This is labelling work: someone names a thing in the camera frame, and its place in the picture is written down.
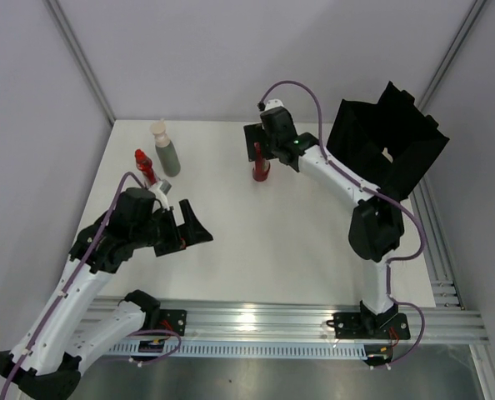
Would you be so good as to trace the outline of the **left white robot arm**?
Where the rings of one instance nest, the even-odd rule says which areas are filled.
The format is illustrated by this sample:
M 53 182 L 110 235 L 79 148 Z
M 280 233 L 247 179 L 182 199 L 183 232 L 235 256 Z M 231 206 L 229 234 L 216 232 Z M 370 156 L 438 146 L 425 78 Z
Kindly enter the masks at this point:
M 179 206 L 181 225 L 154 192 L 140 187 L 117 192 L 110 208 L 77 235 L 60 281 L 32 328 L 12 349 L 0 352 L 5 388 L 16 384 L 33 399 L 67 399 L 84 373 L 124 338 L 181 336 L 164 324 L 161 303 L 142 290 L 127 294 L 95 327 L 75 332 L 93 300 L 137 250 L 151 248 L 161 257 L 213 240 L 190 202 L 183 199 Z

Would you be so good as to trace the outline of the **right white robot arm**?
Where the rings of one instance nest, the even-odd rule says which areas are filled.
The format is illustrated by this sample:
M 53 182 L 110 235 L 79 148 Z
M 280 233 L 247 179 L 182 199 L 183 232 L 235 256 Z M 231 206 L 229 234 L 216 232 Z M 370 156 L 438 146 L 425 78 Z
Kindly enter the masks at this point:
M 387 261 L 399 247 L 404 233 L 402 212 L 397 204 L 378 197 L 377 187 L 360 178 L 331 156 L 323 141 L 311 133 L 299 134 L 291 113 L 279 100 L 260 102 L 261 122 L 246 125 L 244 135 L 248 160 L 254 163 L 252 177 L 268 178 L 270 161 L 277 159 L 325 187 L 351 214 L 348 241 L 367 263 L 360 302 L 360 325 L 370 337 L 379 337 L 391 325 L 398 306 L 387 290 Z

